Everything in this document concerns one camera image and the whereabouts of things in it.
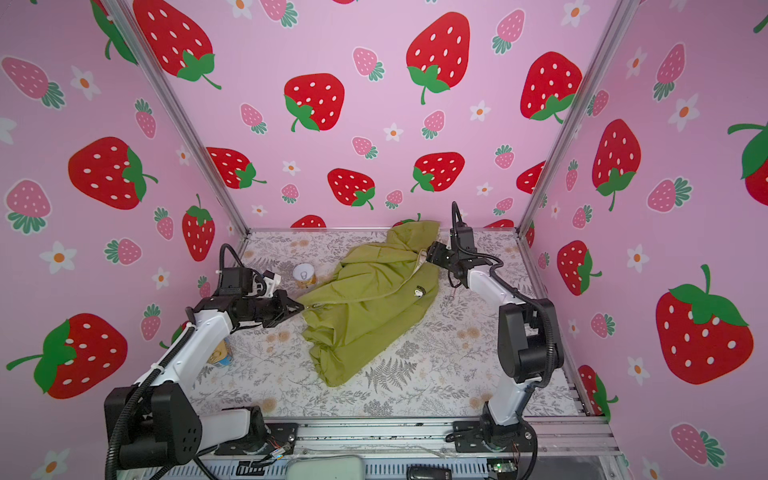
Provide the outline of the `white device on rail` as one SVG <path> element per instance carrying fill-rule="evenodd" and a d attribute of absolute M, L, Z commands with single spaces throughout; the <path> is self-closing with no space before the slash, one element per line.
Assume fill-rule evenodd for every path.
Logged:
<path fill-rule="evenodd" d="M 357 456 L 296 460 L 285 472 L 286 480 L 364 480 L 365 463 Z"/>

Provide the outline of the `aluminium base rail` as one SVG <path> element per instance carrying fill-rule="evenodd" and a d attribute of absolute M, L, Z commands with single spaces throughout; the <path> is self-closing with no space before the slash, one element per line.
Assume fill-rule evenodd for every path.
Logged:
<path fill-rule="evenodd" d="M 123 461 L 137 468 L 185 465 L 196 455 L 272 459 L 361 456 L 525 457 L 617 456 L 617 441 L 598 417 L 533 417 L 491 439 L 481 421 L 465 418 L 251 419 L 247 411 L 182 420 L 145 419 L 129 434 Z"/>

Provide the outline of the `small white-lidded can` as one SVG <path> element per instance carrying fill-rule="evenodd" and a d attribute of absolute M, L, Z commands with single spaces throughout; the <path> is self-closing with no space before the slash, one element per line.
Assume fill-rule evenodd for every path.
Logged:
<path fill-rule="evenodd" d="M 310 263 L 301 263 L 294 267 L 293 278 L 300 288 L 308 288 L 317 282 L 316 272 Z"/>

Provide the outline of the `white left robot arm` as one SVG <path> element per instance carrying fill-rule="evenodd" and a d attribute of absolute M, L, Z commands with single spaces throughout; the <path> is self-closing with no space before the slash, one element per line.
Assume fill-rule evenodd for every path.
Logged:
<path fill-rule="evenodd" d="M 188 393 L 216 348 L 240 330 L 274 328 L 300 314 L 304 305 L 280 288 L 277 274 L 248 267 L 220 270 L 214 293 L 185 310 L 179 337 L 133 385 L 113 389 L 104 402 L 108 447 L 105 476 L 157 467 L 162 473 L 199 462 L 226 443 L 242 450 L 277 444 L 256 407 L 199 415 Z"/>

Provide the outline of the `tan cardboard box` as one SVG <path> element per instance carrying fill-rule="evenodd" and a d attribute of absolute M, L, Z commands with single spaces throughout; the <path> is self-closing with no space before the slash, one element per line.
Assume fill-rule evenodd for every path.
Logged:
<path fill-rule="evenodd" d="M 216 367 L 227 367 L 232 364 L 233 355 L 227 339 L 222 340 L 214 349 L 208 362 Z"/>

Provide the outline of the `green zip jacket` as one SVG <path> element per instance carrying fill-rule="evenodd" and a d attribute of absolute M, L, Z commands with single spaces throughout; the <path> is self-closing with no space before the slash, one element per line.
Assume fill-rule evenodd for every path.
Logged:
<path fill-rule="evenodd" d="M 303 337 L 327 386 L 346 383 L 426 315 L 439 292 L 439 269 L 426 260 L 439 231 L 436 221 L 395 226 L 384 241 L 351 249 L 299 298 Z"/>

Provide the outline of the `black device on rail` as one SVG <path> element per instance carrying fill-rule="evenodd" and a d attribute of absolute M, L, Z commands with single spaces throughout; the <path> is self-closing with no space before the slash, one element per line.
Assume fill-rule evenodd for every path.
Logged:
<path fill-rule="evenodd" d="M 406 471 L 407 480 L 452 480 L 449 468 L 431 465 L 411 465 Z"/>

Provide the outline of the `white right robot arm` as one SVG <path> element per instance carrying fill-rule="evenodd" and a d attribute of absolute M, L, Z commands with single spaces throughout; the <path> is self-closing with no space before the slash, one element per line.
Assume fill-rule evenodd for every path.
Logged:
<path fill-rule="evenodd" d="M 548 386 L 554 371 L 564 363 L 555 306 L 549 299 L 532 298 L 503 280 L 498 273 L 503 262 L 477 250 L 473 229 L 465 222 L 454 222 L 450 242 L 433 243 L 427 261 L 497 309 L 497 355 L 504 372 L 478 425 L 456 431 L 453 441 L 482 442 L 491 451 L 504 451 L 522 442 L 532 444 L 535 432 L 526 424 L 524 410 L 534 391 Z"/>

